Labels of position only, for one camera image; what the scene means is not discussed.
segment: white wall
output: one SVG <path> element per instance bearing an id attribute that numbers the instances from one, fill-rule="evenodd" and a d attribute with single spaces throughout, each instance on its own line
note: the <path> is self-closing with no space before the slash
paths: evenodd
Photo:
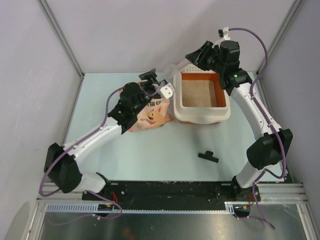
<path id="1" fill-rule="evenodd" d="M 79 77 L 36 0 L 0 7 L 0 239 L 20 239 Z"/>
<path id="2" fill-rule="evenodd" d="M 162 71 L 218 29 L 242 27 L 271 44 L 294 0 L 48 0 L 83 71 Z M 241 67 L 256 70 L 264 52 L 248 33 L 233 32 Z"/>
<path id="3" fill-rule="evenodd" d="M 288 164 L 320 225 L 320 1 L 308 0 L 263 78 L 275 118 L 293 132 Z"/>

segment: bag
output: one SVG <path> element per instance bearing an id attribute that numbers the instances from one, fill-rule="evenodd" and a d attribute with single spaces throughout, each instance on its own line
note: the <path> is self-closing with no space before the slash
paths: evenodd
<path id="1" fill-rule="evenodd" d="M 138 114 L 138 120 L 129 129 L 129 132 L 154 129 L 173 121 L 175 118 L 167 113 L 169 104 L 170 100 L 164 97 L 152 99 Z"/>

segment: white litter box rim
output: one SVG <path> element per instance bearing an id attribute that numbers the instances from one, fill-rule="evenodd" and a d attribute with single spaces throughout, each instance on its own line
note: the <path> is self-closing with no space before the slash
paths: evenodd
<path id="1" fill-rule="evenodd" d="M 183 122 L 190 122 L 194 124 L 214 124 L 227 120 L 231 116 L 229 96 L 224 91 L 225 107 L 192 107 L 182 105 L 182 75 L 181 73 L 202 73 L 212 74 L 214 71 L 203 71 L 198 67 L 189 64 L 181 72 L 177 73 L 173 77 L 173 85 L 175 87 L 175 94 L 173 95 L 173 110 L 174 116 Z M 182 114 L 181 111 L 195 111 L 201 112 L 201 114 Z M 213 112 L 225 112 L 221 115 L 212 115 Z"/>

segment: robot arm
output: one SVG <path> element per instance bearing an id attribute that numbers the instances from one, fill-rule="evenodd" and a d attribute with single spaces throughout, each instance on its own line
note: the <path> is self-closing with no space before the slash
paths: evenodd
<path id="1" fill-rule="evenodd" d="M 251 78 L 245 70 L 239 68 L 239 43 L 230 40 L 228 33 L 228 28 L 219 30 L 220 40 L 215 44 L 205 42 L 201 48 L 187 54 L 185 58 L 204 71 L 213 70 L 219 74 L 220 87 L 239 105 L 252 128 L 256 142 L 246 151 L 248 162 L 232 180 L 232 184 L 241 190 L 252 186 L 264 169 L 282 159 L 279 142 L 270 128 L 271 125 L 281 138 L 285 154 L 293 135 L 290 129 L 282 130 L 256 92 L 252 91 Z"/>
<path id="2" fill-rule="evenodd" d="M 155 69 L 141 74 L 139 77 L 142 80 L 140 84 L 130 82 L 123 87 L 120 100 L 113 110 L 106 113 L 107 118 L 100 125 L 64 146 L 54 143 L 49 147 L 44 167 L 45 172 L 64 154 L 48 173 L 48 177 L 63 193 L 84 190 L 99 193 L 106 185 L 110 184 L 98 172 L 80 172 L 79 166 L 93 151 L 131 128 L 138 120 L 138 113 L 153 98 L 161 96 L 168 99 L 175 92 L 171 83 L 166 80 L 157 81 Z"/>

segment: metal plate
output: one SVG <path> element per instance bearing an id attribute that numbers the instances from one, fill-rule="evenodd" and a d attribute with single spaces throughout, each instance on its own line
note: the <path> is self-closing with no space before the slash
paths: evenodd
<path id="1" fill-rule="evenodd" d="M 114 220 L 86 217 L 64 226 L 47 223 L 41 240 L 305 240 L 296 205 L 263 205 L 276 230 L 251 219 L 230 214 L 124 214 Z M 83 213 L 47 213 L 54 223 L 70 221 Z M 256 207 L 251 215 L 259 216 Z"/>

